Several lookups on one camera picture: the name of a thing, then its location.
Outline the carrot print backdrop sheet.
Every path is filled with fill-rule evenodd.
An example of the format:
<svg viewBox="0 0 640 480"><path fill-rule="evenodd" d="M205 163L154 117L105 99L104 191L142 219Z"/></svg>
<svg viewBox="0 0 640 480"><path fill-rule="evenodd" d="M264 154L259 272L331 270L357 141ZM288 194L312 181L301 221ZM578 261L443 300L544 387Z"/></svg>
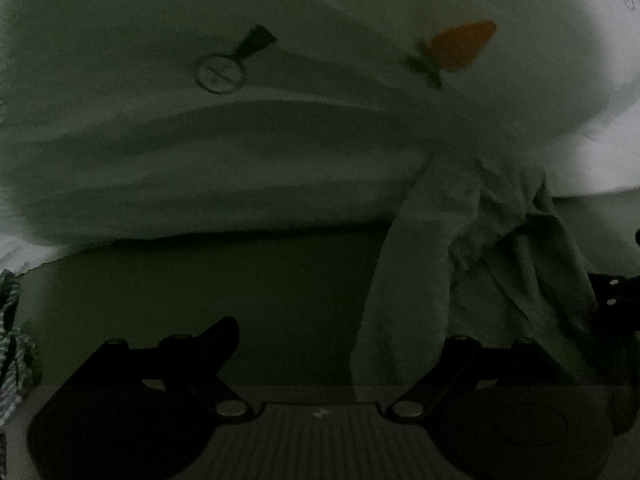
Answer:
<svg viewBox="0 0 640 480"><path fill-rule="evenodd" d="M1 0L1 264L639 186L639 0Z"/></svg>

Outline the grey zip hoodie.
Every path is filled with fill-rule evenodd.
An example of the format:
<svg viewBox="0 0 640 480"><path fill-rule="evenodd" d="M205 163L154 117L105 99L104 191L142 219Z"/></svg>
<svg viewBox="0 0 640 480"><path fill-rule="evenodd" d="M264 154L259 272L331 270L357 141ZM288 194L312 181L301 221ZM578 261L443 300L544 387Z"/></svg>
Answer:
<svg viewBox="0 0 640 480"><path fill-rule="evenodd" d="M383 244L350 356L358 386L408 386L452 335L532 338L573 377L596 377L593 292L544 174L483 156L437 157Z"/></svg>

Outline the plaid checked shirt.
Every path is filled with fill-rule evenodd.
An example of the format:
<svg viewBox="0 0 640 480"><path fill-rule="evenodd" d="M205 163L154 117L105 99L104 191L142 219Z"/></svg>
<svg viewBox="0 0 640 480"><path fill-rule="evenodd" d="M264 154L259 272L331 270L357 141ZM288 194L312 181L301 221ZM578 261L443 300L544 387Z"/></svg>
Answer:
<svg viewBox="0 0 640 480"><path fill-rule="evenodd" d="M6 427L41 380L37 345L16 324L21 287L9 270L1 272L1 445Z"/></svg>

